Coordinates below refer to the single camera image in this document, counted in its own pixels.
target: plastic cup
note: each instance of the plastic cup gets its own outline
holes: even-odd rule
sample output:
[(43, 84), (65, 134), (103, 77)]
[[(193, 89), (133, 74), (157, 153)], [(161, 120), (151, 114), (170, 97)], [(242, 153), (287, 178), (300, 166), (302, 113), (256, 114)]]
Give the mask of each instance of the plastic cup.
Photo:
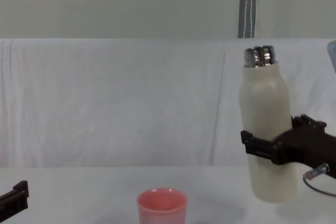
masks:
[(184, 224), (188, 197), (172, 188), (156, 188), (138, 196), (140, 224)]

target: white tabletop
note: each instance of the white tabletop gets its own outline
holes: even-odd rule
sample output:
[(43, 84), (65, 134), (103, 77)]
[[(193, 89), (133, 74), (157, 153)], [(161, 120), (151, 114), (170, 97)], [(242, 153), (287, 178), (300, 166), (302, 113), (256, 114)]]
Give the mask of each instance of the white tabletop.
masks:
[[(299, 168), (299, 178), (306, 169)], [(336, 199), (303, 183), (294, 202), (258, 200), (247, 167), (0, 169), (0, 176), (0, 193), (24, 179), (29, 185), (29, 208), (7, 224), (138, 223), (137, 195), (153, 187), (173, 187), (188, 195), (187, 224), (334, 224), (336, 219)], [(336, 180), (327, 176), (313, 184), (336, 192)]]

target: cable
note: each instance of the cable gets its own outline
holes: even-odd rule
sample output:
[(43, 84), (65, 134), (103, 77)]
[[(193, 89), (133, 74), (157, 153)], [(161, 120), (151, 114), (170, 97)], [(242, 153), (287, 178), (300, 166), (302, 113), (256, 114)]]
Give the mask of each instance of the cable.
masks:
[(316, 187), (313, 187), (307, 181), (307, 179), (308, 180), (312, 180), (313, 178), (316, 178), (317, 176), (319, 176), (321, 174), (326, 174), (326, 173), (329, 172), (329, 170), (330, 170), (329, 169), (329, 165), (326, 164), (326, 163), (323, 163), (319, 167), (317, 167), (315, 169), (312, 169), (312, 170), (309, 170), (308, 172), (306, 172), (303, 175), (302, 180), (305, 183), (305, 185), (308, 186), (310, 189), (312, 189), (314, 191), (317, 191), (318, 193), (321, 193), (321, 194), (324, 194), (324, 195), (328, 195), (328, 196), (331, 196), (331, 197), (336, 197), (336, 194), (333, 194), (333, 193), (330, 193), (330, 192), (327, 192), (327, 191), (323, 191), (323, 190), (320, 190), (320, 189), (318, 189)]

